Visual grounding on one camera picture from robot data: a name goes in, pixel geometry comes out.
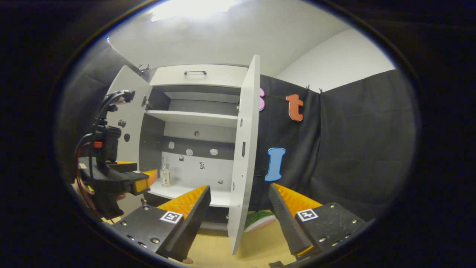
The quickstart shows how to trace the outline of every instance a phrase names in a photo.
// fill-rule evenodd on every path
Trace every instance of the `drawer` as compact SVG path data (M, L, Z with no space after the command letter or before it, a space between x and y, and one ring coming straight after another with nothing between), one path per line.
M150 84L152 86L182 84L241 88L247 71L247 67L216 64L167 66L157 68Z

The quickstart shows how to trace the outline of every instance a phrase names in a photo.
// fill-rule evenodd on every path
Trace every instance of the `ceiling light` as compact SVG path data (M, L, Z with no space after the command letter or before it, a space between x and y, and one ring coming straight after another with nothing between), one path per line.
M154 8L152 22L176 16L206 18L227 12L234 3L234 0L169 0Z

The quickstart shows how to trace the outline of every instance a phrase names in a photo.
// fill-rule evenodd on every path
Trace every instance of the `wooden floor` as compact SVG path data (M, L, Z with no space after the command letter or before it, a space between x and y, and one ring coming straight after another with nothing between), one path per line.
M288 248L278 220L249 233L243 238L235 256L231 254L227 236L219 232L200 232L195 237L188 257L192 268L269 268L269 263L284 265L296 261Z

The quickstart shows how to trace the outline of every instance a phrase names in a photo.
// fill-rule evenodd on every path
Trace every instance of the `plastic bottle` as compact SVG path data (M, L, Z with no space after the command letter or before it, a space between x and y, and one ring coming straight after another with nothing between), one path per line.
M170 187L170 171L168 159L162 157L162 168L160 169L160 183L163 187Z

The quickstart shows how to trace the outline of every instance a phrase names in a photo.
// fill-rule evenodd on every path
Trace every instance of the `ceiling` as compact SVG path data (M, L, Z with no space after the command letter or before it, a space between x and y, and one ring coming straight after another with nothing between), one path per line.
M206 19L172 17L151 22L144 12L108 33L109 42L135 65L152 67L227 63L261 57L261 74L275 77L292 62L351 27L297 0L235 0Z

